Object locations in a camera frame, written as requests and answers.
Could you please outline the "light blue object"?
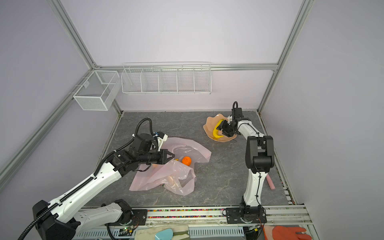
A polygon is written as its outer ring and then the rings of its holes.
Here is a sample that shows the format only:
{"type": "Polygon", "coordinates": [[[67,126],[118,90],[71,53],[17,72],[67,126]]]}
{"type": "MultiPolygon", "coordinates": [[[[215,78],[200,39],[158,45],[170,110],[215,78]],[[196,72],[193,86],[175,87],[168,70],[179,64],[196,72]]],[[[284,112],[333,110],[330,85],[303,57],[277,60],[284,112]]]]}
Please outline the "light blue object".
{"type": "Polygon", "coordinates": [[[155,234],[155,240],[171,240],[174,236],[172,229],[165,229],[155,234]]]}

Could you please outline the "orange tangerine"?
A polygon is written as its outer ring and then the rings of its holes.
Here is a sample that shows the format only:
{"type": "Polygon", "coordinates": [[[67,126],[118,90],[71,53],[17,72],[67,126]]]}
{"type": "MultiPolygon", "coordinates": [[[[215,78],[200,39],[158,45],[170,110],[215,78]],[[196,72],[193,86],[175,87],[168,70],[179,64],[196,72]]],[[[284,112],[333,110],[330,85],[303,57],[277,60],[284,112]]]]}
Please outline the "orange tangerine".
{"type": "Polygon", "coordinates": [[[186,166],[190,166],[192,164],[192,159],[188,156],[183,157],[182,163],[186,166]]]}

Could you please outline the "beige scalloped fruit bowl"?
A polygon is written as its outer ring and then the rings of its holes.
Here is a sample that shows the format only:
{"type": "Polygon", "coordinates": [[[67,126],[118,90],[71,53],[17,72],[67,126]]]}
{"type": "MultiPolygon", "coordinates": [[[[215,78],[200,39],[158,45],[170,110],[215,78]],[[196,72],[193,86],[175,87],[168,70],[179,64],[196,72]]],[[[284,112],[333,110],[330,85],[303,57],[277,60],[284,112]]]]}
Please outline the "beige scalloped fruit bowl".
{"type": "Polygon", "coordinates": [[[213,137],[213,129],[214,129],[215,125],[218,123],[218,121],[222,120],[222,119],[223,120],[228,120],[228,118],[225,117],[222,114],[217,114],[214,117],[208,117],[207,120],[206,120],[206,123],[203,125],[203,128],[204,128],[204,130],[206,132],[206,135],[210,139],[212,139],[212,140],[214,140],[216,142],[226,143],[226,142],[234,140],[237,137],[237,135],[234,135],[233,137],[230,137],[230,138],[224,136],[224,137],[222,137],[222,138],[220,138],[218,140],[214,139],[214,137],[213,137]]]}

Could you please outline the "yellow green banana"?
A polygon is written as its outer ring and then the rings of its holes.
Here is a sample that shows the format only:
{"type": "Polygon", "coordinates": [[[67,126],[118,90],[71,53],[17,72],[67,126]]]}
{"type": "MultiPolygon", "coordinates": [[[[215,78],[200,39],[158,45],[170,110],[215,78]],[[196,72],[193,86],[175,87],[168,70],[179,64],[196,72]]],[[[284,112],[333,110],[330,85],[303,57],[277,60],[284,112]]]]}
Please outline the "yellow green banana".
{"type": "Polygon", "coordinates": [[[213,129],[213,137],[214,139],[218,140],[222,137],[224,137],[223,135],[220,135],[219,134],[219,127],[221,126],[221,123],[223,122],[223,119],[222,120],[219,120],[218,123],[215,125],[214,129],[213,129]]]}

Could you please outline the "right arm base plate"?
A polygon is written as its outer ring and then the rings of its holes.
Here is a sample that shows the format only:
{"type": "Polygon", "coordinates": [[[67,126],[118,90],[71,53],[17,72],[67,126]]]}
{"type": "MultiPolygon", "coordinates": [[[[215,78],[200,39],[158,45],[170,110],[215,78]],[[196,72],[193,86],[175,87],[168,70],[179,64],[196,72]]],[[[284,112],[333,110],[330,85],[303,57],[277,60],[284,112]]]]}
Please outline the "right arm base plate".
{"type": "Polygon", "coordinates": [[[260,206],[226,208],[225,216],[228,224],[265,224],[267,222],[266,211],[260,206]]]}

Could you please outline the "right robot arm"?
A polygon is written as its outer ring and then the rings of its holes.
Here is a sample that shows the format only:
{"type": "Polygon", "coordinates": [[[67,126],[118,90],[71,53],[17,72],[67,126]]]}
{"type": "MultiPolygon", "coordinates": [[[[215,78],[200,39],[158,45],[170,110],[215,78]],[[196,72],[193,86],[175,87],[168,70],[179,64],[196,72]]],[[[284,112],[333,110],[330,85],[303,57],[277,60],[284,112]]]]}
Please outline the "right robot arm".
{"type": "Polygon", "coordinates": [[[220,121],[214,130],[223,136],[243,136],[247,140],[245,163],[249,170],[246,191],[238,207],[226,208],[223,213],[228,224],[265,224],[267,213],[261,204],[261,193],[265,179],[275,166],[274,140],[264,135],[244,117],[238,102],[232,106],[232,114],[227,120],[220,121]]]}

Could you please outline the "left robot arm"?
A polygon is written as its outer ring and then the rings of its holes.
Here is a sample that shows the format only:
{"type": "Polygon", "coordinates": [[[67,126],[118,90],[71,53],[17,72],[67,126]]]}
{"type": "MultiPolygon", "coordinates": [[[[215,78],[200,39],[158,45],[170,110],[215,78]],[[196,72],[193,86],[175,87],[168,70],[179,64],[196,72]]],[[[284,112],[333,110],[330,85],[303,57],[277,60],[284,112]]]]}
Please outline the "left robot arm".
{"type": "Polygon", "coordinates": [[[71,240],[76,235],[101,225],[128,225],[134,217],[132,207],[124,200],[82,212],[81,208],[93,197],[129,172],[138,172],[140,165],[165,165],[175,155],[163,149],[168,136],[153,130],[150,118],[142,119],[133,138],[122,147],[111,151],[97,165],[95,171],[68,192],[33,206],[34,220],[19,236],[25,239],[36,229],[43,240],[71,240]]]}

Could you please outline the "red rubber glove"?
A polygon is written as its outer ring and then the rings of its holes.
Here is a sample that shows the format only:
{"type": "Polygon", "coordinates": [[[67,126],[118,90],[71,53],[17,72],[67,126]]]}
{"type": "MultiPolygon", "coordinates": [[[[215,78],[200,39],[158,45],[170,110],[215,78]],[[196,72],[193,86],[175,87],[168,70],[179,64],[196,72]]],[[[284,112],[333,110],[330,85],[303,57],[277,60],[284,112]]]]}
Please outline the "red rubber glove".
{"type": "Polygon", "coordinates": [[[312,240],[301,227],[265,226],[263,231],[266,240],[312,240]]]}

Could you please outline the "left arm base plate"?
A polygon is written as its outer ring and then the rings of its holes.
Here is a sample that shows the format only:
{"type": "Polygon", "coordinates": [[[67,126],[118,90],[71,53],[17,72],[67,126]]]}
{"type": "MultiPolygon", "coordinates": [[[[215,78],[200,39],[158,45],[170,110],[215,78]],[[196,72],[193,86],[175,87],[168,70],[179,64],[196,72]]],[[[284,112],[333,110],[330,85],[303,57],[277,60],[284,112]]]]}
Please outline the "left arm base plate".
{"type": "Polygon", "coordinates": [[[146,209],[124,211],[120,218],[114,223],[109,223],[109,226],[143,226],[146,224],[147,213],[146,209]]]}

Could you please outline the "white mesh box basket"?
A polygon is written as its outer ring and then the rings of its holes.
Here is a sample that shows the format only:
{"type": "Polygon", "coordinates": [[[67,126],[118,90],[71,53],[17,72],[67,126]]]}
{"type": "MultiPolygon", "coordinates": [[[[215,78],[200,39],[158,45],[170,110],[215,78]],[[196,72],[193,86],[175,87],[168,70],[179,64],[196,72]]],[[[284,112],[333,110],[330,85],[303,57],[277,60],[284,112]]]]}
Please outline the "white mesh box basket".
{"type": "Polygon", "coordinates": [[[84,111],[108,111],[120,89],[121,79],[117,71],[95,70],[73,97],[84,111]]]}

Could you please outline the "pink plastic bag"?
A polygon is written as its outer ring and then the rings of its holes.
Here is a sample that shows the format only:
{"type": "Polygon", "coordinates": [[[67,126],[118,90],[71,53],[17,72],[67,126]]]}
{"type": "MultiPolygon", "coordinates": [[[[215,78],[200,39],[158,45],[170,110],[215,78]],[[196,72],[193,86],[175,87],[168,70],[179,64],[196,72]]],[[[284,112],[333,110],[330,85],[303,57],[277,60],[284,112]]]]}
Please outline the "pink plastic bag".
{"type": "Polygon", "coordinates": [[[186,196],[195,189],[195,164],[208,163],[212,152],[203,145],[189,139],[169,138],[162,146],[175,154],[175,158],[165,165],[152,165],[147,171],[140,167],[129,188],[132,192],[148,191],[162,186],[168,191],[186,196]],[[183,157],[192,159],[192,164],[182,163],[183,157]]]}

